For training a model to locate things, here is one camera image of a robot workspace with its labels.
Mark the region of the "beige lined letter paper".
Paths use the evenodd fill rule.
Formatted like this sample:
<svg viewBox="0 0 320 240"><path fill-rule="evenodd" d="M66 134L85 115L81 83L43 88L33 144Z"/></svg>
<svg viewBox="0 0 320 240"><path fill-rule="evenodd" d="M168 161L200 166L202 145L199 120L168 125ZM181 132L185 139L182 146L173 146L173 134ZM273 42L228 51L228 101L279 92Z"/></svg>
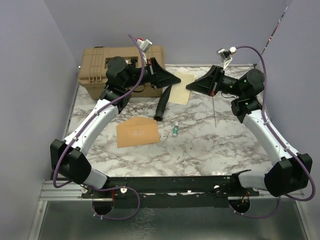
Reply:
<svg viewBox="0 0 320 240"><path fill-rule="evenodd" d="M178 77L181 82L172 85L168 102L179 105L187 105L191 91L186 89L186 86L193 83L196 77L193 74L179 71L176 71L174 75Z"/></svg>

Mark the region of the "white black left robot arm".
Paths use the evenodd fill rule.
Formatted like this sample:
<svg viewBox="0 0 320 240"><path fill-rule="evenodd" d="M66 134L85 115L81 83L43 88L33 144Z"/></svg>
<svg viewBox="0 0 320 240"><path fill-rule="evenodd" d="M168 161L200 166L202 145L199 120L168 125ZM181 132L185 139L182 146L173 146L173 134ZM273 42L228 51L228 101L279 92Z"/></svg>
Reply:
<svg viewBox="0 0 320 240"><path fill-rule="evenodd" d="M106 86L95 107L84 122L64 140L54 140L50 145L53 186L62 175L68 183L93 187L97 196L106 197L111 190L108 176L94 169L86 158L93 142L102 130L126 107L132 92L139 86L151 84L161 89L181 82L181 79L165 70L152 57L143 61L140 68L128 65L123 57L116 56L107 61Z"/></svg>

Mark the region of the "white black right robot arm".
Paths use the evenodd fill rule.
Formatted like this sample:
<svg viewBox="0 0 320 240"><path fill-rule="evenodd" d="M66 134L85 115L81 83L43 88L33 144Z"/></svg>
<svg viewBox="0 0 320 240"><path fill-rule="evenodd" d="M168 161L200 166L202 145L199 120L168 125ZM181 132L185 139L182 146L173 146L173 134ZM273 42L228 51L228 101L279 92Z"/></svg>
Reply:
<svg viewBox="0 0 320 240"><path fill-rule="evenodd" d="M237 173L238 178L229 184L236 196L255 188L279 197L304 189L309 182L307 174L311 171L312 158L292 147L263 113L257 96L264 88L264 74L258 69L250 69L236 79L226 76L223 68L215 65L186 86L187 90L211 97L218 92L235 96L231 101L233 115L253 133L271 161L268 172L244 170Z"/></svg>

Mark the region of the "green white glue stick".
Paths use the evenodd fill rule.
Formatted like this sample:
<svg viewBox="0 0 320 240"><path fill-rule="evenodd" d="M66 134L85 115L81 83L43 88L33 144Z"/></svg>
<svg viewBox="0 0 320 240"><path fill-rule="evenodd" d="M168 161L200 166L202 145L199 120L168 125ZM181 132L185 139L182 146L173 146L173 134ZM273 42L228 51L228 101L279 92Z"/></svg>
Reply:
<svg viewBox="0 0 320 240"><path fill-rule="evenodd" d="M173 133L172 133L173 137L176 137L178 135L178 129L179 129L179 123L175 122L173 127Z"/></svg>

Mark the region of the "brown paper envelope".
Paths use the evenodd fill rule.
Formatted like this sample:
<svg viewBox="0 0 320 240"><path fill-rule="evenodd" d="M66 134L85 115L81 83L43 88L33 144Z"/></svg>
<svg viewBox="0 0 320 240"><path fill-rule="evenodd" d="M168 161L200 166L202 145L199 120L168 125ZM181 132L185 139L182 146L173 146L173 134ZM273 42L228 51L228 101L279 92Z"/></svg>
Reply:
<svg viewBox="0 0 320 240"><path fill-rule="evenodd" d="M116 126L117 147L126 148L160 142L157 121L134 116Z"/></svg>

